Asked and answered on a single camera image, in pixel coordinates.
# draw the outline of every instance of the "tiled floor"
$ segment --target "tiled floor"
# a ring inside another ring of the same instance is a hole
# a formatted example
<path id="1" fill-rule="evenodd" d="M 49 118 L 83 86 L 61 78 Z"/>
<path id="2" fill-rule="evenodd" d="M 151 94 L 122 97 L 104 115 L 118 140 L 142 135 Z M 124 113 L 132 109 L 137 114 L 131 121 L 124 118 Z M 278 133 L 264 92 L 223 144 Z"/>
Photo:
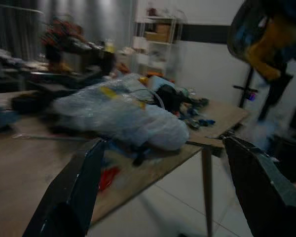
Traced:
<path id="1" fill-rule="evenodd" d="M 205 237 L 199 155 L 89 230 L 89 237 Z M 213 157 L 214 237 L 251 237 L 222 160 Z"/>

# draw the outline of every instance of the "table surface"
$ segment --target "table surface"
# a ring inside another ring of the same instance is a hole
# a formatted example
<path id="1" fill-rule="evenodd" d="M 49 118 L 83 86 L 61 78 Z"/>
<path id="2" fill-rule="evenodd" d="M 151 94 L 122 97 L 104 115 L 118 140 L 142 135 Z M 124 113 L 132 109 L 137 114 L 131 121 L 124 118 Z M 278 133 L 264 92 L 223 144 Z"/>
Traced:
<path id="1" fill-rule="evenodd" d="M 9 99 L 17 94 L 0 94 L 1 104 L 7 106 Z M 205 137 L 218 137 L 248 115 L 245 110 L 214 101 L 202 113 L 216 124 L 191 133 L 190 140 L 200 143 L 208 142 Z M 45 126 L 35 117 L 22 117 L 15 127 L 22 133 L 48 135 Z M 12 134 L 0 134 L 0 236 L 23 234 L 50 182 L 82 144 L 23 140 L 12 138 Z M 132 160 L 123 155 L 106 151 L 105 156 L 119 165 L 121 173 L 110 188 L 98 194 L 91 223 L 102 220 L 201 149 L 186 144 L 178 152 L 153 151 L 151 157 L 162 159 L 146 161 L 140 167 L 133 167 Z"/>

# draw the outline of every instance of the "cardboard box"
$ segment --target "cardboard box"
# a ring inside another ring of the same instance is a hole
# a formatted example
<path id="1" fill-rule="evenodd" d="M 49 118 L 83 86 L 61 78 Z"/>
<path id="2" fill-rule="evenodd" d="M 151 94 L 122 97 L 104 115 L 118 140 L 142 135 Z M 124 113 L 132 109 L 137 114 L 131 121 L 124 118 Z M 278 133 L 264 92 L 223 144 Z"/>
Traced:
<path id="1" fill-rule="evenodd" d="M 159 34 L 165 34 L 169 35 L 170 34 L 170 25 L 165 25 L 165 24 L 157 24 L 156 25 L 156 32 Z"/>
<path id="2" fill-rule="evenodd" d="M 169 34 L 159 34 L 156 32 L 145 32 L 145 38 L 148 41 L 169 42 Z"/>

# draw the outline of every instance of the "black stripe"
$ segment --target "black stripe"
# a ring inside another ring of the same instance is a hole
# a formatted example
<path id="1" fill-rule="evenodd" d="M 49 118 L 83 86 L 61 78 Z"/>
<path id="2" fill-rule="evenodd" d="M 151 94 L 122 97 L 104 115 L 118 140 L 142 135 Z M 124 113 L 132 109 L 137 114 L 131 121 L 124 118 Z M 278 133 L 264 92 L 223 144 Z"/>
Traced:
<path id="1" fill-rule="evenodd" d="M 136 36 L 140 36 L 140 23 L 136 23 Z M 145 25 L 145 31 L 153 28 L 151 24 Z M 204 43 L 221 43 L 227 44 L 229 26 L 220 25 L 189 25 L 184 24 L 182 29 L 181 40 Z"/>

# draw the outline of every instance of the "shelving unit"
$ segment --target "shelving unit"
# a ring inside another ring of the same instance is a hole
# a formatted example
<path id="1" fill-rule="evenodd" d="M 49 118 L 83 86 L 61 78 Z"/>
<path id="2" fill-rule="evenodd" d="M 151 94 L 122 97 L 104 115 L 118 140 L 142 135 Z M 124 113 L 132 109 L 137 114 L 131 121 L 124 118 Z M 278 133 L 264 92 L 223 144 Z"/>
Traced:
<path id="1" fill-rule="evenodd" d="M 145 39 L 145 31 L 147 24 L 170 24 L 170 36 L 168 42 L 159 42 L 159 41 L 149 41 Z M 180 18 L 174 16 L 146 16 L 143 18 L 142 23 L 140 25 L 140 34 L 141 43 L 140 48 L 143 48 L 143 40 L 147 42 L 146 54 L 138 53 L 137 54 L 137 72 L 139 72 L 139 66 L 143 65 L 143 70 L 139 73 L 146 74 L 148 68 L 158 69 L 167 76 L 167 69 L 169 67 L 169 60 L 172 53 L 172 48 L 178 47 L 177 42 L 181 39 L 182 34 L 182 21 Z M 163 51 L 164 61 L 153 61 L 151 59 L 151 49 L 153 45 L 160 45 L 160 47 L 166 47 Z"/>

